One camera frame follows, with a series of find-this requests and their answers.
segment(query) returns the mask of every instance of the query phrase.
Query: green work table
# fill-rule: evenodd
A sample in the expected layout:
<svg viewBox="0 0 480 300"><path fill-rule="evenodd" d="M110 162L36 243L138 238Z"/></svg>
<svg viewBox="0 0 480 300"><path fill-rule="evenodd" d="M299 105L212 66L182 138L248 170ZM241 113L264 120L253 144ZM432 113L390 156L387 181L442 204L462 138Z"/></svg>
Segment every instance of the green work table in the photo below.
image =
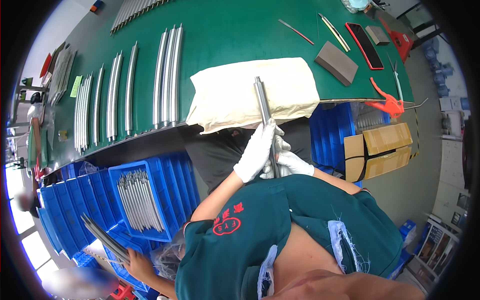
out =
<svg viewBox="0 0 480 300"><path fill-rule="evenodd" d="M363 28L368 25L382 27L378 20L372 21L364 13L351 14L340 0L321 1L304 0L177 0L170 1L144 13L129 22L125 27L110 36L110 29L120 8L119 3L105 1L103 12L94 15L91 12L77 27L88 26L96 20L97 25L81 37L81 42L71 43L78 49L72 66L67 92L59 103L49 110L55 112L55 138L50 151L49 167L53 170L84 158L113 144L121 143L127 137L124 129L125 88L128 61L132 46L138 41L139 51L134 75L132 105L132 135L141 138L141 134L155 131L152 125L153 85L158 44L165 28L183 23L183 49L180 61L179 122L185 122L195 89L190 76L206 68L229 63L250 60L265 60L284 57L302 57L307 61L321 100L331 99L383 99L372 84L373 77L378 86L386 93L398 97L395 79L387 58L387 53L395 63L402 84L405 101L413 102L413 94L405 67L395 45L375 46L384 69L372 71L345 27L345 22L358 23ZM345 87L326 69L313 60L326 41L330 41L343 50L320 17L316 19L315 10L322 13L343 36L351 51L347 55L358 64L353 83ZM278 19L290 24L308 37L311 45L294 31L284 26ZM120 87L117 106L117 140L108 142L106 138L107 92L113 59L123 50L124 60L121 68ZM100 100L100 143L93 144L93 99L98 70L105 64L105 74ZM84 77L93 71L89 114L89 148L80 155L73 146L73 113L75 98L69 97L77 75ZM59 142L57 133L67 130L68 140Z"/></svg>

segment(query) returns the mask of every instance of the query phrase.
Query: paper label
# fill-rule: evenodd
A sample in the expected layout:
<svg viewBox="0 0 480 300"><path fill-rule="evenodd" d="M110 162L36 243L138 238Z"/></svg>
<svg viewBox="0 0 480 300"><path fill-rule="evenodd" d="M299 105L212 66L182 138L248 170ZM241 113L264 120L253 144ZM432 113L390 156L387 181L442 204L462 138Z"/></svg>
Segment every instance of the paper label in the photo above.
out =
<svg viewBox="0 0 480 300"><path fill-rule="evenodd" d="M82 82L82 76L77 76L77 78L75 78L75 82L73 83L70 97L73 97L73 98L77 97L77 90L78 90L78 87L80 86L80 82Z"/></svg>

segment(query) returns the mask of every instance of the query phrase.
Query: teal work shirt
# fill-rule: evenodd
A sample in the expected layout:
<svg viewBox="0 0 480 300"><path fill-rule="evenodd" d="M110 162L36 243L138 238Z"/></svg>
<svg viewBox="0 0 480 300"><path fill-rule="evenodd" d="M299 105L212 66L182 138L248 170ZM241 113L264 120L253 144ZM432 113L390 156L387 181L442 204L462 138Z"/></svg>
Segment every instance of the teal work shirt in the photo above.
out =
<svg viewBox="0 0 480 300"><path fill-rule="evenodd" d="M185 224L185 256L175 280L177 297L262 298L269 286L264 280L266 257L272 256L276 245L271 268L287 242L291 222L335 257L345 274L357 271L387 277L400 257L401 235L370 192L350 195L299 174L254 180L228 200L215 220Z"/></svg>

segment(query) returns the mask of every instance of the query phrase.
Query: black pants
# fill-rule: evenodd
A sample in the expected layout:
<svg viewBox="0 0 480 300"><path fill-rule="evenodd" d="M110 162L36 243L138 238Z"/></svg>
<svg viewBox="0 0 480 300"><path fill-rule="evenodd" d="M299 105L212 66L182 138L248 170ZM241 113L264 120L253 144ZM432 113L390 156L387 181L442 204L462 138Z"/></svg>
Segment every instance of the black pants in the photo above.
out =
<svg viewBox="0 0 480 300"><path fill-rule="evenodd" d="M279 126L283 139L292 146L292 152L313 164L310 149L310 127L307 118L299 118ZM230 128L200 135L200 125L181 126L178 130L193 165L208 186L210 194L233 171L255 130Z"/></svg>

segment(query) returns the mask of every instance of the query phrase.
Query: smartphone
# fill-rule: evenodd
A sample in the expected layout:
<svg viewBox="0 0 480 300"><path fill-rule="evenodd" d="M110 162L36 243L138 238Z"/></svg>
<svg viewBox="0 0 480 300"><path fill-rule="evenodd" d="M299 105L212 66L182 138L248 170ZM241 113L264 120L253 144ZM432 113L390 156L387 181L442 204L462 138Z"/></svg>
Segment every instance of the smartphone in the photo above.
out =
<svg viewBox="0 0 480 300"><path fill-rule="evenodd" d="M370 39L367 36L367 33L359 24L346 22L345 26L347 27L350 34L352 34L353 39L357 42L357 45L360 48L360 51L363 54L363 57L367 61L370 70L383 70L384 65L378 56L375 46L372 44Z"/></svg>

